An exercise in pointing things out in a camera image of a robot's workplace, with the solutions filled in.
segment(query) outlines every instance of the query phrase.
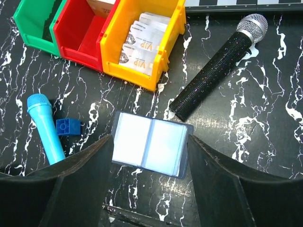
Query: red bin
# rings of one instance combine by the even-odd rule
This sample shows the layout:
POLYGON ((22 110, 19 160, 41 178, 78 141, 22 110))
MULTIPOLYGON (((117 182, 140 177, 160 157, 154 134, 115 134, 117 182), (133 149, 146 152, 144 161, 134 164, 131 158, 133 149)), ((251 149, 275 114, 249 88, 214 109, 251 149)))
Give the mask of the red bin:
POLYGON ((100 42, 119 2, 103 18, 94 14, 86 0, 67 0, 53 27, 61 56, 103 72, 100 42))

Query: silver microphone grille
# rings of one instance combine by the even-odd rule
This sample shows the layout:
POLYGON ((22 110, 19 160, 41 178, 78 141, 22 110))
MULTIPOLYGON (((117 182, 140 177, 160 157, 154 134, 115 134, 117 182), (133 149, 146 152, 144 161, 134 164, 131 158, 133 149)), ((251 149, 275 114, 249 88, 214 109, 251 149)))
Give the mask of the silver microphone grille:
POLYGON ((260 14, 250 14, 243 18, 237 26, 237 31, 246 35, 250 34, 253 44, 261 41, 268 29, 268 23, 264 16, 260 14))

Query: black and white checkered strip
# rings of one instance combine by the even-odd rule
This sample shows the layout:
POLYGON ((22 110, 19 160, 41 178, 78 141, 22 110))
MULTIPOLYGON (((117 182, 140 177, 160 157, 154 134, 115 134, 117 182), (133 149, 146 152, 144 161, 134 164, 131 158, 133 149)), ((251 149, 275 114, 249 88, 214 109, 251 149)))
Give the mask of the black and white checkered strip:
POLYGON ((186 0, 187 12, 303 10, 303 0, 186 0))

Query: tabletop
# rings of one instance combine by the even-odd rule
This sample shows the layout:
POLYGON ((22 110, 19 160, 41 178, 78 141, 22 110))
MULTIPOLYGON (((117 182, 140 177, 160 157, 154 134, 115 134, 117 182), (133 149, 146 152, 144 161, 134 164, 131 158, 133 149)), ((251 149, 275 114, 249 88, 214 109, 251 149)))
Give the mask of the tabletop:
MULTIPOLYGON (((50 99, 54 119, 81 121, 81 136, 61 138, 66 156, 109 134, 116 111, 178 122, 169 104, 233 34, 243 16, 188 15, 186 32, 170 55, 169 71, 150 92, 24 45, 12 18, 17 6, 18 1, 0 2, 0 171, 22 176, 48 165, 27 114, 31 94, 43 93, 50 99)), ((265 39, 250 48, 187 123, 194 125, 198 138, 244 165, 302 178, 303 17, 266 18, 265 39)), ((100 202, 113 214, 199 226, 189 167, 180 180, 112 164, 107 195, 100 202)), ((102 226, 109 226, 107 219, 102 226)))

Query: blue microphone head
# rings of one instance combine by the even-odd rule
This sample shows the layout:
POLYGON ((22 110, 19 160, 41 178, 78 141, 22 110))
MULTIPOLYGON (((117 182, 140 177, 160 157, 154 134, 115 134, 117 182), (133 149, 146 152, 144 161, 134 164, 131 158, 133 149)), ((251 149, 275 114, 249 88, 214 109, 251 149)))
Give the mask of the blue microphone head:
POLYGON ((27 98, 27 112, 37 105, 52 106, 48 98, 43 94, 33 94, 27 98))

